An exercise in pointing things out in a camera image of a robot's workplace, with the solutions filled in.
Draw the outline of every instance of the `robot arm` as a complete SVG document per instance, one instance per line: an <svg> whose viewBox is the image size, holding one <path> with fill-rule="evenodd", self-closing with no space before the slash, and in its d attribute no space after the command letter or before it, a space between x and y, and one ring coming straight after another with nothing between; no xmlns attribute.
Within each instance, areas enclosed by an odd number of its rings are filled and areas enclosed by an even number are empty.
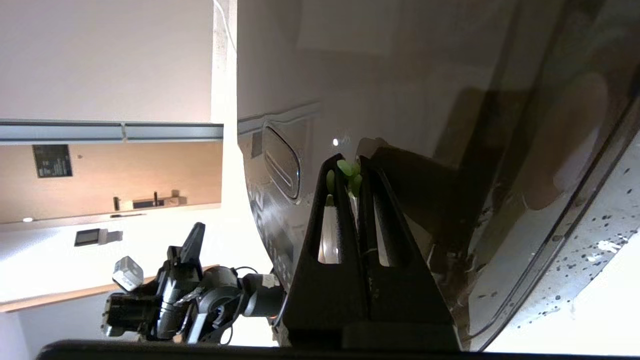
<svg viewBox="0 0 640 360"><path fill-rule="evenodd" d="M105 335L134 331L147 341L171 341L182 335L185 343L220 343L240 314L279 313L284 289L275 275L238 278L233 268L202 270L204 231L205 225L196 223L183 246L169 246L167 260L147 284L142 284L142 269L131 258L116 263L113 280L125 292L107 299L101 326Z"/></svg>

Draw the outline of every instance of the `wall-mounted sign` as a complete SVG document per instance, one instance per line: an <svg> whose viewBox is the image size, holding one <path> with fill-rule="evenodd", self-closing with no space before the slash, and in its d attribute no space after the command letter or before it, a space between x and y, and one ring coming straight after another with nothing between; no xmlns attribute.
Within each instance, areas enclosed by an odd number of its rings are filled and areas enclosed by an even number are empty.
<svg viewBox="0 0 640 360"><path fill-rule="evenodd" d="M73 176L68 145L34 145L38 177Z"/></svg>

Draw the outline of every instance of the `white sticker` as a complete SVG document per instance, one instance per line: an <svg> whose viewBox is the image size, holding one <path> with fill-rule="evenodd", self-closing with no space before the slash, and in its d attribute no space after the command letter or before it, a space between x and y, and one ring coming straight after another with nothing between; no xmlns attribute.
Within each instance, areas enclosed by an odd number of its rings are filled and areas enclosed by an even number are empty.
<svg viewBox="0 0 640 360"><path fill-rule="evenodd" d="M265 288L272 288L274 286L280 286L280 281L278 281L278 278L275 275L263 275L262 285Z"/></svg>

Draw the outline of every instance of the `curved metal surface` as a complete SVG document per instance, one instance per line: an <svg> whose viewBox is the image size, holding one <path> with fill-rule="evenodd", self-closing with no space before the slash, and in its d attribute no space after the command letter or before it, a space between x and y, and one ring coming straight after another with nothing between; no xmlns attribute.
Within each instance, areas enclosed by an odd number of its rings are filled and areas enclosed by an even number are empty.
<svg viewBox="0 0 640 360"><path fill-rule="evenodd" d="M514 289L508 306L498 314L508 322L492 323L493 331L474 338L477 346L489 344L499 331L517 332L562 308L572 308L574 298L618 251L636 240L640 227L640 192L634 191L640 158L637 107L637 100L629 104L610 146L531 261L524 285Z"/></svg>
<svg viewBox="0 0 640 360"><path fill-rule="evenodd" d="M262 152L273 183L295 201L300 191L300 163L296 152L270 126L262 130Z"/></svg>
<svg viewBox="0 0 640 360"><path fill-rule="evenodd" d="M389 178L464 345L483 348L553 261L547 244L569 230L559 219L577 223L591 203L598 186L583 177L600 183L611 139L635 129L635 112L621 118L640 62L634 7L240 2L239 144L285 289L319 166L364 155ZM295 153L295 200L267 168L266 124Z"/></svg>

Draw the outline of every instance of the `black cable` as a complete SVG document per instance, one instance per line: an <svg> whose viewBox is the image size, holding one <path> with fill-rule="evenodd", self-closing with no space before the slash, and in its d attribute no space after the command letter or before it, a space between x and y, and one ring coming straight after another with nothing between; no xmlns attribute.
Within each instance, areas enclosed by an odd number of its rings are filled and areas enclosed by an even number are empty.
<svg viewBox="0 0 640 360"><path fill-rule="evenodd" d="M233 338L233 337L234 337L234 326L233 326L233 325L231 325L231 327L229 327L229 329L231 329L231 334L229 334L229 340L227 340L227 342L226 342L226 343L224 343L224 344L220 344L220 345L225 345L225 346L226 346L226 345L229 345L229 343L231 342L231 338Z"/></svg>
<svg viewBox="0 0 640 360"><path fill-rule="evenodd" d="M229 342L231 342L231 337L233 337L233 324L238 319L238 316L240 316L240 304L242 304L242 301L244 299L244 290L240 294L238 294L238 296L236 296L233 299L231 299L231 300L227 301L226 303L224 303L224 305L226 305L226 304L228 304L228 303L230 303L233 300L238 299L238 298L239 298L239 302L238 302L238 306L236 307L236 310L234 311L234 315L231 318L231 320L226 323L232 329L231 329L231 335L229 337L229 341L224 345L228 345ZM224 334L225 331L228 329L228 328L225 328L225 326L226 325L222 325L221 327L217 328L216 330L213 330L209 334L205 335L204 338L201 339L201 341L208 342L217 332L220 332L220 340L221 340L222 339L222 334Z"/></svg>
<svg viewBox="0 0 640 360"><path fill-rule="evenodd" d="M234 270L240 270L240 269L249 269L253 272L255 272L256 274L258 274L258 271L250 266L240 266L239 268L235 268Z"/></svg>

